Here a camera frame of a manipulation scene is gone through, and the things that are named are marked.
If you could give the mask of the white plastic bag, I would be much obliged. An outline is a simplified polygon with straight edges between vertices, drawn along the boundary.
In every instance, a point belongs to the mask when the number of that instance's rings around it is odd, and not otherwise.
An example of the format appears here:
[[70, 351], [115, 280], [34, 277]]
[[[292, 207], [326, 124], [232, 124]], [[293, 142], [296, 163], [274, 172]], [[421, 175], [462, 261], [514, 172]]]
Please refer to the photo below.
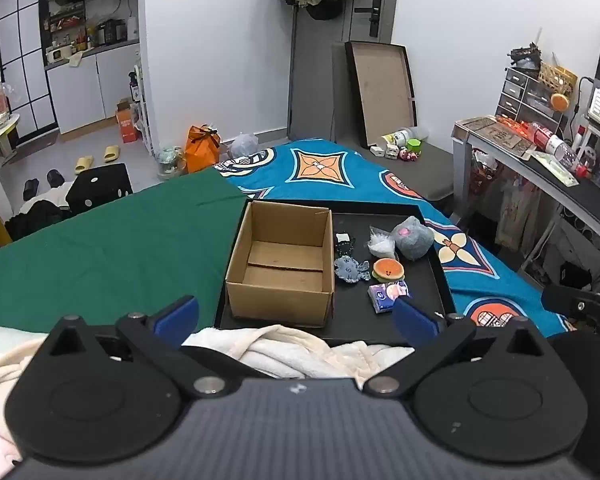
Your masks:
[[259, 141], [254, 133], [239, 133], [230, 144], [228, 152], [231, 159], [248, 157], [259, 151]]

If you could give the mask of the brown cardboard box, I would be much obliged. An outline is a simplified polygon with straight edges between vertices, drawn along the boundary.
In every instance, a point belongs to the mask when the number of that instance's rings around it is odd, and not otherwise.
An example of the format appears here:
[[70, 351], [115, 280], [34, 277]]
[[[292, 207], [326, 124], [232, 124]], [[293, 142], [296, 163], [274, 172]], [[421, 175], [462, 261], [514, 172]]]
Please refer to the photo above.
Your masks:
[[252, 200], [225, 274], [241, 320], [320, 328], [335, 293], [334, 226], [325, 207]]

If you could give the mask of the orange gift bag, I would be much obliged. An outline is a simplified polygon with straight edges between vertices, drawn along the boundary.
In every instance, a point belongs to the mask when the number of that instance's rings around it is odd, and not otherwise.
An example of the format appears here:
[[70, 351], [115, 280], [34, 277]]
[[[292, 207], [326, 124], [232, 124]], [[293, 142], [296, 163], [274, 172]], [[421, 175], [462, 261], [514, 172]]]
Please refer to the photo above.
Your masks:
[[188, 130], [184, 157], [189, 174], [216, 165], [220, 160], [221, 138], [208, 125], [191, 126]]

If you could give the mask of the green cloth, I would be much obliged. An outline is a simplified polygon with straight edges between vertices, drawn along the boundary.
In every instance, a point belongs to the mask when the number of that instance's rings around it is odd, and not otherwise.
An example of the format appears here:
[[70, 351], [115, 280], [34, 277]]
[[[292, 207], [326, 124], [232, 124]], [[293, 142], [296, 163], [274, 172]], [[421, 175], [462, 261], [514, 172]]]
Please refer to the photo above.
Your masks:
[[0, 248], [0, 326], [46, 333], [66, 314], [108, 325], [186, 295], [212, 326], [246, 200], [207, 169]]

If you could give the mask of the clear plastic bag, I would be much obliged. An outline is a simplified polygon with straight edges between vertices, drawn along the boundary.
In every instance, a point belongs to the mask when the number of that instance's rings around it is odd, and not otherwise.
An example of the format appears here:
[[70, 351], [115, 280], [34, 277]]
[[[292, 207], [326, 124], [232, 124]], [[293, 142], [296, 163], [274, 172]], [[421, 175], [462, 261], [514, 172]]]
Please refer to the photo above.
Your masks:
[[367, 248], [375, 258], [396, 258], [396, 242], [391, 234], [374, 226], [370, 227], [370, 239], [367, 242]]

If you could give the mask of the right yellow slipper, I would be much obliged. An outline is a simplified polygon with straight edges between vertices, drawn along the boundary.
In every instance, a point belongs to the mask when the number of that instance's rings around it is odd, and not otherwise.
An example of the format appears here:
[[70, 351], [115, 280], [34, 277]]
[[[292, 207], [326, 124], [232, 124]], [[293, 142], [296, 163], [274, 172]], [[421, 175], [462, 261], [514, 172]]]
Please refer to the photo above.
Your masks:
[[105, 164], [109, 164], [110, 162], [115, 162], [120, 156], [120, 146], [119, 145], [109, 145], [105, 148], [104, 156], [102, 156], [102, 160]]

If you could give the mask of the white plastic tub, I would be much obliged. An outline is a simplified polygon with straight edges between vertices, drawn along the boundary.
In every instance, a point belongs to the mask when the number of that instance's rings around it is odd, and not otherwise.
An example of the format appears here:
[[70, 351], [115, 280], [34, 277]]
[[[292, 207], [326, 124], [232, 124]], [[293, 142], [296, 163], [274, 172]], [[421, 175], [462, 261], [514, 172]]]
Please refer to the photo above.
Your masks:
[[412, 132], [410, 128], [402, 128], [396, 130], [395, 132], [385, 134], [382, 137], [382, 140], [385, 141], [387, 145], [395, 145], [398, 148], [405, 148], [407, 143], [412, 138]]

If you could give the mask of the white desk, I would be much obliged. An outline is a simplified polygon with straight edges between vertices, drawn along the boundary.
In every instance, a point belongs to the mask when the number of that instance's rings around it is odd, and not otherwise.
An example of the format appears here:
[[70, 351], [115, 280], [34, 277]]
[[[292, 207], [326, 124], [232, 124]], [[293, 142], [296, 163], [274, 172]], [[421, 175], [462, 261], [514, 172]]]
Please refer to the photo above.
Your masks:
[[476, 148], [492, 156], [497, 162], [516, 172], [531, 182], [556, 203], [550, 222], [541, 238], [528, 253], [525, 263], [530, 263], [558, 226], [562, 211], [568, 210], [588, 226], [600, 238], [600, 207], [593, 206], [592, 201], [600, 198], [600, 188], [591, 182], [582, 182], [574, 188], [566, 188], [558, 182], [550, 172], [542, 167], [535, 158], [522, 159], [511, 151], [501, 148], [482, 135], [486, 126], [493, 126], [492, 116], [475, 117], [459, 120], [454, 124], [451, 136], [453, 142], [453, 213], [452, 222], [460, 226], [464, 224], [478, 207], [478, 203], [470, 197], [471, 153]]

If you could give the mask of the drawer organizer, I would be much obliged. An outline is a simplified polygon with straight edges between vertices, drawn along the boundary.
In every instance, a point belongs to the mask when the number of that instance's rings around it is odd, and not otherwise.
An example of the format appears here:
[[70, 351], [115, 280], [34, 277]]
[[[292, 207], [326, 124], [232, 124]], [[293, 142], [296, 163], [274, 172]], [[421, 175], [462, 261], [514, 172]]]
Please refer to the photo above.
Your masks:
[[506, 68], [496, 116], [541, 126], [556, 132], [566, 124], [565, 115], [550, 106], [552, 92], [542, 82], [513, 68]]

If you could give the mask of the large framed board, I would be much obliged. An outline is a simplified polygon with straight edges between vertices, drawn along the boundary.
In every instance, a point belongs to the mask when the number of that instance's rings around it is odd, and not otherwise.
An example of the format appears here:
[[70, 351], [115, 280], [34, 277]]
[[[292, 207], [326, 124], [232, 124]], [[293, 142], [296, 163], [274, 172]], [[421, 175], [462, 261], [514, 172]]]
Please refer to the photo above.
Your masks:
[[363, 148], [417, 126], [415, 91], [407, 52], [397, 44], [348, 41], [346, 51], [355, 127]]

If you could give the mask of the blue patterned blanket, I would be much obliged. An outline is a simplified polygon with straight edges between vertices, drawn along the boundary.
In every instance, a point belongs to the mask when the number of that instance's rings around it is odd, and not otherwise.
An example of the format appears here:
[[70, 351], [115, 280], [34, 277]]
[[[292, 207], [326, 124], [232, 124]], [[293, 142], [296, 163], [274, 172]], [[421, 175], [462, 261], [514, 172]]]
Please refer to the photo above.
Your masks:
[[569, 330], [566, 320], [542, 307], [541, 293], [482, 248], [420, 196], [403, 178], [360, 153], [318, 139], [266, 148], [227, 159], [215, 169], [252, 197], [267, 200], [340, 200], [419, 208], [434, 233], [454, 306], [482, 325], [502, 326], [514, 315], [535, 322], [545, 336]]

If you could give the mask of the grey plush mouse toy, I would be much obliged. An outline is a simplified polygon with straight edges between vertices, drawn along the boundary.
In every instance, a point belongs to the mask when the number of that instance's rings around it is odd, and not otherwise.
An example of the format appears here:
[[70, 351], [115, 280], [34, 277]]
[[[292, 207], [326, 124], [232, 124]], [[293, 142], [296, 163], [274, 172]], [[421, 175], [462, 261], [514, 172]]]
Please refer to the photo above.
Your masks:
[[414, 216], [395, 226], [391, 238], [398, 251], [410, 261], [422, 258], [434, 244], [432, 231]]

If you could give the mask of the white kitchen cabinet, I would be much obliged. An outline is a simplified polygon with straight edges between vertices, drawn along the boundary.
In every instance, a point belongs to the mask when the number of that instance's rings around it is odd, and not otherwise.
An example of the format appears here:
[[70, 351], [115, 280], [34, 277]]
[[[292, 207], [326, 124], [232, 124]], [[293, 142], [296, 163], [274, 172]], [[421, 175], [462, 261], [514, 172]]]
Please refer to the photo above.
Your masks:
[[130, 77], [140, 62], [140, 43], [86, 52], [73, 67], [68, 61], [46, 70], [50, 96], [61, 134], [114, 118], [117, 105], [131, 96]]

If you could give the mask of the black dice stool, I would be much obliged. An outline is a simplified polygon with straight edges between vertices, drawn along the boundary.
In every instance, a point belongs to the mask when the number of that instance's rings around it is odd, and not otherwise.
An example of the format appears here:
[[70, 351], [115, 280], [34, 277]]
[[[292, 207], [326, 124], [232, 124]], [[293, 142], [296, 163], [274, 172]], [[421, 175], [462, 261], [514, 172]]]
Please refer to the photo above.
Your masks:
[[66, 201], [73, 214], [82, 214], [132, 193], [125, 164], [113, 164], [82, 171], [69, 188]]

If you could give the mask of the yellow slipper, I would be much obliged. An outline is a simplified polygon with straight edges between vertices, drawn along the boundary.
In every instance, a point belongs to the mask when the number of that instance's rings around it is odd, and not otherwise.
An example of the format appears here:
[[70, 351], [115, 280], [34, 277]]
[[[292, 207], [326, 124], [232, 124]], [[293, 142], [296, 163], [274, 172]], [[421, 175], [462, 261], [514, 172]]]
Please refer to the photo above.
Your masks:
[[120, 156], [120, 146], [119, 145], [109, 145], [105, 148], [104, 156], [102, 156], [102, 160], [105, 164], [109, 164], [110, 162], [115, 162]]
[[89, 170], [93, 165], [94, 157], [92, 155], [82, 156], [76, 161], [76, 166], [74, 166], [74, 173], [80, 174], [85, 170]]

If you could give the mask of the purple tissue pack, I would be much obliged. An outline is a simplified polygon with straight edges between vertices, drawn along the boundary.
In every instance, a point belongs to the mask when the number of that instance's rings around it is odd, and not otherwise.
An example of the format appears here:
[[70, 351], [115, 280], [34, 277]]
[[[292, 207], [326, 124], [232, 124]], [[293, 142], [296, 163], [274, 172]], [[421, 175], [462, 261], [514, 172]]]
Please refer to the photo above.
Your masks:
[[410, 290], [404, 281], [370, 285], [367, 291], [376, 314], [391, 312], [398, 298], [411, 296]]

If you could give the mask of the black stitched fabric pouch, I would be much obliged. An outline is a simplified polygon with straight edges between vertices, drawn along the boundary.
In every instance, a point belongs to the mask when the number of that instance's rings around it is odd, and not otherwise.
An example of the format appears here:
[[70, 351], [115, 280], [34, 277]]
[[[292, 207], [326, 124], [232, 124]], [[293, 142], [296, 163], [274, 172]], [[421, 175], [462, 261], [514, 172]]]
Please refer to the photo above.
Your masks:
[[335, 234], [335, 249], [340, 254], [348, 254], [352, 250], [352, 238], [348, 233]]

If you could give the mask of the black framed glass door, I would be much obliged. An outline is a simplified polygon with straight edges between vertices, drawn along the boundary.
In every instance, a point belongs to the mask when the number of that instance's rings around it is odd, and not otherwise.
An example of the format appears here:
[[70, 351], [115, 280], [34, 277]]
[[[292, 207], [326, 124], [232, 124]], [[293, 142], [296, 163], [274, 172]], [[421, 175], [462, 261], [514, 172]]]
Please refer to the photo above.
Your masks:
[[0, 76], [8, 109], [19, 116], [8, 135], [12, 148], [57, 128], [46, 76], [42, 12], [45, 0], [0, 0]]

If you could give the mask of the orange cardboard box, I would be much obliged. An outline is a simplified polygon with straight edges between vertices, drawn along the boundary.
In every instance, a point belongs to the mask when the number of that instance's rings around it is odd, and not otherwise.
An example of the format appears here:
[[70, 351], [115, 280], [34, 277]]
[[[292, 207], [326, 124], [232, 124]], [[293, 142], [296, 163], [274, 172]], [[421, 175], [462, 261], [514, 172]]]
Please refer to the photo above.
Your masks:
[[128, 100], [121, 100], [117, 104], [116, 119], [122, 142], [135, 142], [137, 140], [137, 131], [134, 127], [132, 108]]

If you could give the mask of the blue denim patch toy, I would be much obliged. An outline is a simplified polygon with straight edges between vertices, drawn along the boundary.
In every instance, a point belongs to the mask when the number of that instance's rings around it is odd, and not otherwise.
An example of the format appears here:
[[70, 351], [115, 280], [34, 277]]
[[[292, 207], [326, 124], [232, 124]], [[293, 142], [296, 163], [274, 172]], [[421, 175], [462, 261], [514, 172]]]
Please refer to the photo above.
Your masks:
[[334, 261], [334, 272], [337, 278], [348, 284], [356, 284], [359, 281], [369, 282], [370, 263], [368, 261], [359, 262], [349, 255], [344, 255]]

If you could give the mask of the black shallow tray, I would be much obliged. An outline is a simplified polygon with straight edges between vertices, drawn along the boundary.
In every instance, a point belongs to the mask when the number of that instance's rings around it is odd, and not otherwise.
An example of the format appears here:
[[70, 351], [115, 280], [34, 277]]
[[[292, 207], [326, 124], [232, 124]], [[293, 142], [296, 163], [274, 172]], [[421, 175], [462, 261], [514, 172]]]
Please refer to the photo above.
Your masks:
[[[348, 233], [352, 238], [352, 257], [359, 262], [368, 261], [372, 266], [375, 259], [367, 248], [370, 239], [370, 227], [391, 231], [409, 216], [422, 218], [416, 206], [382, 203], [317, 202], [316, 200], [283, 200], [283, 204], [296, 204], [310, 207], [325, 207], [332, 211], [334, 226], [335, 260], [338, 258], [335, 249], [335, 234]], [[408, 261], [404, 257], [398, 259], [404, 267], [404, 282], [410, 290], [410, 298], [422, 310], [439, 311], [443, 314], [454, 312], [455, 306], [449, 290], [441, 263], [430, 250], [416, 261]], [[373, 310], [367, 289], [375, 285], [371, 278], [369, 282], [359, 281], [348, 284], [335, 275], [335, 293], [332, 300], [332, 313], [325, 326], [320, 328], [301, 327], [276, 322], [256, 320], [241, 320], [230, 313], [225, 281], [219, 302], [215, 327], [223, 330], [238, 328], [256, 328], [269, 325], [285, 325], [298, 328], [323, 339], [331, 346], [362, 340], [366, 344], [388, 344], [388, 346], [409, 346], [400, 335], [393, 323], [392, 312], [376, 314]]]

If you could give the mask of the green lid jar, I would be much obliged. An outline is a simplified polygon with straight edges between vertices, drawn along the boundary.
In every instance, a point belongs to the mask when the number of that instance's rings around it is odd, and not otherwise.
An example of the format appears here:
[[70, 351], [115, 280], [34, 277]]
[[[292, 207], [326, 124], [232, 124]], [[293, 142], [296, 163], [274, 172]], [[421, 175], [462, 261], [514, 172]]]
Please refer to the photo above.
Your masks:
[[410, 139], [406, 144], [407, 149], [414, 154], [420, 154], [422, 152], [422, 142], [418, 139]]

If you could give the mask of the left yellow slipper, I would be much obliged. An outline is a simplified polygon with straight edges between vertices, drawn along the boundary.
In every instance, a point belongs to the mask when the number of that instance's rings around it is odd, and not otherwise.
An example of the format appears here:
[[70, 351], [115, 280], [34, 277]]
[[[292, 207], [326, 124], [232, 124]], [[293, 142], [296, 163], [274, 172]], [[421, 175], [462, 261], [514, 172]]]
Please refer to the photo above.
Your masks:
[[93, 165], [94, 157], [92, 155], [82, 156], [76, 161], [76, 166], [74, 166], [74, 173], [80, 174], [85, 170], [89, 170]]

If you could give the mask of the grey door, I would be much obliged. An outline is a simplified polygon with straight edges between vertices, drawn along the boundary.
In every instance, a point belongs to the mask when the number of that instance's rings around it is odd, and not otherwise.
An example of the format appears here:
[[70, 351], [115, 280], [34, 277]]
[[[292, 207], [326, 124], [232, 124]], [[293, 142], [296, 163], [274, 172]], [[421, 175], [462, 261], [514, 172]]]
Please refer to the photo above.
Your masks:
[[396, 0], [344, 0], [343, 11], [317, 21], [294, 12], [288, 99], [288, 138], [358, 142], [346, 43], [392, 39]]

